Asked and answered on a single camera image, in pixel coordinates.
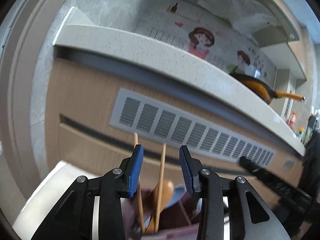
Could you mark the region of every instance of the orange pan handle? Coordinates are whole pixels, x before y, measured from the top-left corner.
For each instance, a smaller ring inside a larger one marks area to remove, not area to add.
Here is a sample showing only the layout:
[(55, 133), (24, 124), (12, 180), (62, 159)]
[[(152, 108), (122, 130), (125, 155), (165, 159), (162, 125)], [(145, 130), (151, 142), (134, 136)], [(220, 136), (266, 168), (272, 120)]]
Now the orange pan handle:
[(275, 92), (277, 98), (291, 98), (296, 101), (301, 101), (305, 102), (306, 97), (296, 95), (296, 94), (291, 94), (291, 93), (283, 93), (283, 92)]

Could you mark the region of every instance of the metal screw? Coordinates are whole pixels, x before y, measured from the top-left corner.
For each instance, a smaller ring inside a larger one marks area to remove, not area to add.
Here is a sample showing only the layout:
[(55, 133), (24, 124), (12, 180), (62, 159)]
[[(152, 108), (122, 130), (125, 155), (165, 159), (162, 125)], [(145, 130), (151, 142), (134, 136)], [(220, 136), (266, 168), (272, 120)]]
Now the metal screw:
[(238, 177), (237, 181), (240, 183), (245, 183), (245, 178), (244, 177)]
[(77, 178), (77, 181), (80, 182), (80, 183), (84, 182), (85, 181), (85, 176), (79, 176)]
[(210, 171), (208, 169), (202, 169), (200, 172), (202, 175), (209, 175), (210, 174)]
[(121, 174), (121, 172), (122, 172), (122, 170), (120, 169), (120, 168), (115, 168), (113, 171), (112, 171), (112, 173), (113, 174)]

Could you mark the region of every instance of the wall vent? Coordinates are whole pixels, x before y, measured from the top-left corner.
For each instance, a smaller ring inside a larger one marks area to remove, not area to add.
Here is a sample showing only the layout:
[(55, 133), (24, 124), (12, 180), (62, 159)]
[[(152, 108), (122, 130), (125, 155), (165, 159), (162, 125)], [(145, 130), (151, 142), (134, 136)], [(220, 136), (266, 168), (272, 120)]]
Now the wall vent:
[(294, 163), (295, 163), (295, 161), (294, 161), (293, 159), (287, 158), (287, 159), (285, 160), (285, 163), (284, 163), (282, 169), (283, 169), (284, 171), (289, 171), (289, 170), (291, 170), (291, 169), (293, 168)]
[(225, 127), (122, 88), (109, 124), (173, 147), (186, 144), (191, 152), (229, 162), (246, 156), (267, 167), (276, 154), (269, 147)]

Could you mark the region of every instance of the kitchen counter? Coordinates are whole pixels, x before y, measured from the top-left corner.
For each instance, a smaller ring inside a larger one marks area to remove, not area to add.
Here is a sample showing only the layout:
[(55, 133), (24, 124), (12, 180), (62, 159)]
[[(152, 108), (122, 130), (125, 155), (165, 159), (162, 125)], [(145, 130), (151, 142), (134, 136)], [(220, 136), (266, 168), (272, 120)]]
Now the kitchen counter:
[(54, 45), (129, 62), (200, 90), (281, 138), (299, 155), (305, 149), (282, 118), (251, 90), (212, 64), (139, 34), (100, 27), (71, 8)]

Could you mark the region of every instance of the blue gripper pad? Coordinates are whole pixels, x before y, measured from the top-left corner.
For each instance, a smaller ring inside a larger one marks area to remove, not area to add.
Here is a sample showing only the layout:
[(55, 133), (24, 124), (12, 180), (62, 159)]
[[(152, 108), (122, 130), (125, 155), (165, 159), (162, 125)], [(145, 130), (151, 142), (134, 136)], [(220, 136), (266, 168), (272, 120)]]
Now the blue gripper pad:
[(129, 175), (129, 197), (133, 196), (138, 186), (138, 180), (143, 162), (143, 147), (141, 145), (136, 145), (131, 158), (134, 158), (134, 162), (132, 165), (131, 173)]
[(180, 147), (180, 150), (179, 150), (179, 159), (180, 159), (180, 165), (181, 165), (181, 170), (183, 174), (184, 184), (186, 185), (187, 192), (192, 194), (195, 192), (193, 188), (193, 177), (191, 175), (191, 170), (188, 165), (188, 162), (182, 147)]

